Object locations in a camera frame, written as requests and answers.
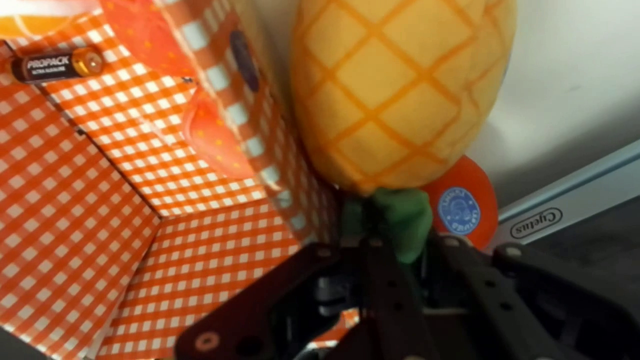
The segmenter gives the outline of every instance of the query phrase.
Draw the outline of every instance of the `checkered pattern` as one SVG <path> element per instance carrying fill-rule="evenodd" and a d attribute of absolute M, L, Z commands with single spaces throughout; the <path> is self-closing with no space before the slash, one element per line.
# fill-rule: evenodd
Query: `checkered pattern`
<path fill-rule="evenodd" d="M 182 138 L 194 82 L 161 76 L 117 44 L 102 14 L 44 39 L 12 40 L 20 54 L 94 46 L 106 58 L 98 79 L 50 82 L 45 91 L 80 124 L 161 217 L 263 199 L 253 178 L 218 175 Z"/>
<path fill-rule="evenodd" d="M 186 326 L 298 247 L 267 200 L 163 220 L 99 357 L 168 357 Z"/>
<path fill-rule="evenodd" d="M 92 357 L 160 220 L 44 96 L 2 71 L 0 119 L 0 325 L 54 358 Z"/>
<path fill-rule="evenodd" d="M 222 100 L 227 127 L 239 137 L 251 166 L 294 234 L 305 243 L 328 241 L 333 222 L 331 192 L 305 166 L 299 144 L 291 137 L 295 133 L 283 121 L 286 114 L 272 88 L 261 85 L 251 93 L 238 72 L 231 50 L 220 46 L 227 44 L 231 31 L 242 31 L 242 13 L 229 0 L 155 0 L 155 5 L 174 27 L 200 85 Z"/>

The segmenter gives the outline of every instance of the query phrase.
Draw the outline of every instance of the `orange gingham box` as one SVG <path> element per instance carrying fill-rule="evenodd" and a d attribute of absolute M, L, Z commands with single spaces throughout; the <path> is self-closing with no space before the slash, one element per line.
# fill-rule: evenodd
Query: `orange gingham box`
<path fill-rule="evenodd" d="M 54 358 L 87 357 L 160 218 L 42 95 L 6 72 L 0 114 L 0 325 Z"/>
<path fill-rule="evenodd" d="M 85 194 L 90 199 L 87 202 L 92 207 L 83 210 L 96 212 L 80 214 L 80 210 L 76 210 L 76 217 L 80 214 L 80 218 L 96 227 L 106 224 L 106 220 L 98 222 L 96 218 L 108 214 L 110 227 L 119 224 L 116 234 L 129 237 L 129 243 L 110 244 L 112 253 L 106 253 L 113 257 L 113 264 L 126 263 L 129 267 L 126 272 L 117 267 L 119 282 L 94 282 L 98 291 L 108 284 L 108 291 L 102 292 L 108 302 L 104 299 L 98 302 L 96 295 L 90 299 L 94 302 L 83 301 L 87 307 L 94 307 L 94 311 L 99 308 L 99 316 L 87 315 L 87 311 L 77 315 L 69 313 L 73 320 L 82 315 L 82 325 L 69 325 L 64 322 L 67 315 L 60 313 L 60 307 L 45 308 L 45 305 L 37 301 L 36 289 L 7 289 L 9 297 L 6 297 L 6 305 L 20 299 L 20 307 L 27 308 L 23 315 L 30 313 L 30 308 L 37 308 L 37 316 L 47 315 L 45 320 L 50 326 L 42 328 L 44 322 L 40 322 L 40 328 L 34 328 L 32 322 L 18 318 L 12 320 L 13 326 L 7 331 L 54 358 L 96 358 L 98 355 L 98 358 L 163 357 L 169 352 L 174 336 L 197 316 L 216 308 L 256 277 L 282 263 L 301 243 L 328 241 L 331 237 L 331 192 L 318 183 L 299 155 L 299 144 L 288 127 L 289 121 L 286 112 L 282 112 L 280 100 L 273 96 L 265 79 L 259 79 L 259 91 L 251 93 L 242 82 L 238 67 L 229 57 L 226 39 L 229 32 L 243 29 L 242 14 L 238 14 L 227 0 L 168 2 L 158 6 L 190 57 L 196 69 L 196 82 L 222 100 L 226 123 L 235 133 L 238 144 L 246 151 L 256 176 L 227 180 L 223 175 L 212 172 L 205 163 L 192 153 L 179 135 L 179 123 L 196 85 L 158 75 L 136 62 L 128 50 L 117 44 L 99 13 L 80 19 L 62 32 L 9 42 L 18 54 L 73 46 L 96 46 L 102 50 L 108 64 L 106 72 L 98 79 L 50 82 L 40 88 L 42 93 L 21 85 L 9 86 L 27 91 L 37 105 L 50 100 L 57 109 L 57 112 L 47 109 L 52 114 L 45 117 L 45 123 L 27 123 L 26 133 L 36 135 L 37 127 L 44 124 L 47 133 L 47 123 L 57 123 L 65 135 L 76 138 L 71 127 L 62 123 L 62 119 L 69 119 L 99 146 L 112 166 L 126 176 L 143 200 L 147 200 L 147 205 L 143 205 L 142 197 L 131 192 L 110 166 L 102 169 L 112 170 L 106 178 L 112 183 L 117 178 L 116 185 L 121 183 L 124 188 L 128 188 L 126 197 L 106 188 L 106 185 L 102 185 L 106 183 L 104 176 L 99 176 L 99 183 L 90 183 L 76 192 L 76 197 Z M 183 32 L 183 29 L 194 27 L 203 31 L 205 42 L 192 42 L 187 39 L 192 32 Z M 223 71 L 222 75 L 227 76 L 226 88 L 213 82 L 210 76 L 213 71 Z M 9 114 L 12 121 L 18 121 L 23 112 L 18 111 L 20 117 L 16 112 L 16 109 L 20 109 L 18 103 L 21 103 L 21 93 L 18 100 L 12 95 L 13 91 L 2 93 L 0 111 L 2 114 Z M 21 164 L 45 164 L 45 160 L 50 160 L 47 148 L 54 148 L 54 144 L 42 144 L 40 137 L 36 138 L 37 140 L 30 140 L 27 137 L 13 138 L 7 135 L 2 138 L 2 151 L 6 143 L 16 148 L 23 148 L 21 143 L 44 146 L 44 151 L 30 151 L 26 163 L 21 163 L 21 158 L 20 163 L 16 158 L 2 158 L 2 175 L 6 175 L 6 166 L 20 169 Z M 87 146 L 85 153 L 99 158 L 92 160 L 92 166 L 108 164 L 98 148 L 90 146 L 85 138 L 82 140 Z M 50 192 L 65 194 L 67 191 L 64 186 L 69 183 L 76 185 L 73 178 L 83 175 L 83 169 L 76 163 L 67 166 L 71 172 L 64 170 L 64 176 L 71 176 L 71 180 L 47 188 Z M 3 205 L 12 205 L 18 202 L 16 199 L 21 197 L 21 192 L 23 191 L 3 188 L 0 194 L 6 200 Z M 26 199 L 20 208 L 36 214 L 37 205 L 40 202 Z M 73 264 L 77 264 L 73 258 L 69 258 L 67 264 L 73 269 L 71 275 L 76 278 L 85 281 L 102 275 L 99 267 L 92 264 L 90 255 L 99 249 L 98 244 L 104 243 L 106 232 L 98 230 L 94 237 L 85 224 L 80 224 L 80 218 L 73 218 L 69 224 L 77 227 L 71 234 L 85 247 L 82 257 L 76 257 L 85 267 L 82 270 L 73 269 Z M 16 232 L 13 239 L 18 239 L 20 244 L 40 243 L 40 234 L 34 228 Z M 55 244 L 65 249 L 67 241 L 62 237 Z M 16 258 L 20 258 L 20 267 L 30 264 L 23 257 Z M 52 295 L 65 297 L 65 302 L 76 301 L 67 299 L 67 291 L 55 282 L 45 282 L 45 286 L 50 286 Z M 158 301 L 158 295 L 165 291 L 169 292 L 168 301 Z M 7 308 L 2 308 L 0 315 L 3 320 L 12 316 L 6 311 Z"/>

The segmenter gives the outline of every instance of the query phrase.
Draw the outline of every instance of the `black plastic part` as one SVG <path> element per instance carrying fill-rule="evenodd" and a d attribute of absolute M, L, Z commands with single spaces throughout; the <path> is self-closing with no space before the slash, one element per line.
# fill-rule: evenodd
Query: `black plastic part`
<path fill-rule="evenodd" d="M 476 315 L 476 320 L 499 344 L 503 358 L 565 358 L 522 302 L 511 282 L 485 267 L 483 258 L 463 241 L 431 239 L 427 253 L 429 258 L 437 258 L 429 270 L 429 275 L 437 275 L 434 277 L 431 297 L 441 297 L 431 302 L 439 307 L 463 307 Z"/>
<path fill-rule="evenodd" d="M 318 313 L 311 281 L 340 263 L 329 247 L 308 247 L 243 292 L 183 331 L 174 347 L 176 360 L 212 358 L 294 358 L 337 316 Z M 196 349 L 200 334 L 216 332 L 220 347 Z"/>
<path fill-rule="evenodd" d="M 594 360 L 640 358 L 640 295 L 633 291 L 519 244 L 495 249 L 493 267 L 513 278 L 561 347 Z"/>

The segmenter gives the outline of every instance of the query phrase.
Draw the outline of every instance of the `orange fabric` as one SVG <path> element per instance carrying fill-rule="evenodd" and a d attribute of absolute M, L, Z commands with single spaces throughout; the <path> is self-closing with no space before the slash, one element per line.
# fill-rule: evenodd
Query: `orange fabric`
<path fill-rule="evenodd" d="M 45 96 L 0 69 L 0 325 L 52 358 L 90 347 L 158 217 Z"/>
<path fill-rule="evenodd" d="M 218 100 L 205 93 L 197 91 L 187 103 L 182 135 L 212 170 L 227 178 L 249 178 L 253 175 L 239 151 L 238 138 L 222 121 Z"/>
<path fill-rule="evenodd" d="M 99 5 L 116 39 L 143 67 L 171 76 L 194 75 L 153 0 L 99 0 Z"/>
<path fill-rule="evenodd" d="M 169 357 L 176 336 L 298 251 L 267 200 L 163 220 L 99 358 Z"/>
<path fill-rule="evenodd" d="M 18 54 L 76 44 L 90 44 L 102 52 L 102 76 L 47 82 L 44 88 L 161 217 L 265 197 L 257 180 L 227 180 L 194 155 L 182 137 L 182 119 L 196 85 L 136 62 L 113 39 L 104 16 L 85 16 L 62 32 L 9 44 Z"/>
<path fill-rule="evenodd" d="M 277 210 L 288 218 L 299 241 L 328 241 L 333 234 L 335 202 L 331 191 L 318 183 L 299 153 L 295 131 L 283 121 L 283 112 L 259 76 L 257 93 L 249 91 L 238 75 L 238 64 L 229 57 L 229 35 L 242 31 L 242 19 L 229 0 L 176 2 L 160 9 L 171 24 L 174 37 L 196 69 L 196 81 L 203 91 L 218 96 L 223 106 L 223 121 L 239 137 L 243 151 L 249 143 L 261 143 L 259 155 L 248 160 L 265 191 L 276 200 Z M 194 46 L 183 29 L 197 29 L 210 37 L 201 46 Z M 227 75 L 227 85 L 220 88 L 208 75 Z M 229 112 L 242 109 L 248 114 L 243 124 L 229 123 Z"/>

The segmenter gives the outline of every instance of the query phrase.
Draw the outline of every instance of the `white ceiling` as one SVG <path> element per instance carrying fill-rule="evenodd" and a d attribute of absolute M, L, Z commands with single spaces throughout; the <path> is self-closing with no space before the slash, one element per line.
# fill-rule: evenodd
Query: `white ceiling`
<path fill-rule="evenodd" d="M 294 0 L 256 0 L 288 60 Z M 519 0 L 511 64 L 469 157 L 508 205 L 640 138 L 640 2 Z"/>

